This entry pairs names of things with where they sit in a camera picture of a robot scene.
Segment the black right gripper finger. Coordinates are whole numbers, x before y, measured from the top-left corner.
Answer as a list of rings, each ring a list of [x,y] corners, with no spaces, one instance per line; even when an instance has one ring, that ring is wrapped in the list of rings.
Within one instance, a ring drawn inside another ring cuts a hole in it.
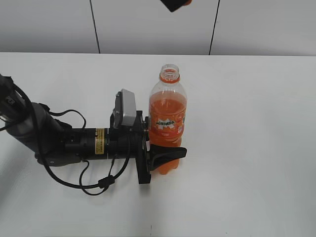
[[[188,0],[161,0],[164,6],[170,11],[170,12],[175,12],[179,8],[183,7],[184,4]]]

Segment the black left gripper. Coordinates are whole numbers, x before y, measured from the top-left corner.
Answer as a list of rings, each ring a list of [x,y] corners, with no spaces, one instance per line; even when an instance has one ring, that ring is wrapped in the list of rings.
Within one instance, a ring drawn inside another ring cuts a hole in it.
[[[136,162],[139,183],[150,183],[149,170],[155,170],[160,166],[184,158],[187,149],[184,147],[162,147],[150,145],[149,161],[146,148],[148,138],[148,117],[143,117],[142,111],[136,112],[136,119],[132,126],[115,126],[115,116],[110,116],[110,128],[108,129],[107,153],[110,159],[125,159],[123,167],[114,175],[117,179],[127,168],[130,159]]]

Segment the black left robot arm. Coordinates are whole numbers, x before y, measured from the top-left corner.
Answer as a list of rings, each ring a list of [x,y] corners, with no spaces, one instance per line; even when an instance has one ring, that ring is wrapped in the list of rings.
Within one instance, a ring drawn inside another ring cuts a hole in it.
[[[185,148],[147,145],[148,118],[136,109],[133,92],[116,94],[108,128],[73,128],[45,104],[31,102],[11,77],[0,78],[0,115],[4,130],[35,154],[48,173],[53,167],[85,160],[136,160],[138,182],[148,184],[151,171],[184,158]]]

